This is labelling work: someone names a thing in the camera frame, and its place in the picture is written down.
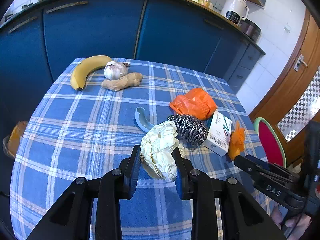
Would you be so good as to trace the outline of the person's right hand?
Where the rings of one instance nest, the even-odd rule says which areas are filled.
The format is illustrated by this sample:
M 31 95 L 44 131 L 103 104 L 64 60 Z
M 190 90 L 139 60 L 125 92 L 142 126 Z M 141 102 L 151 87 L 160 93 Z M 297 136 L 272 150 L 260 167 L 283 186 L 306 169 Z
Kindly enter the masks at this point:
M 283 221 L 283 216 L 280 212 L 278 204 L 276 204 L 273 207 L 273 210 L 271 212 L 270 217 L 277 224 L 277 226 L 280 228 L 280 224 Z M 285 225 L 288 228 L 292 228 L 292 227 L 296 226 L 292 232 L 292 234 L 294 234 L 296 238 L 298 238 L 298 235 L 301 236 L 306 231 L 306 229 L 308 228 L 310 223 L 311 223 L 311 217 L 309 217 L 305 214 L 301 215 L 301 218 L 299 216 L 296 216 L 296 217 L 290 218 L 288 220 L 285 220 Z

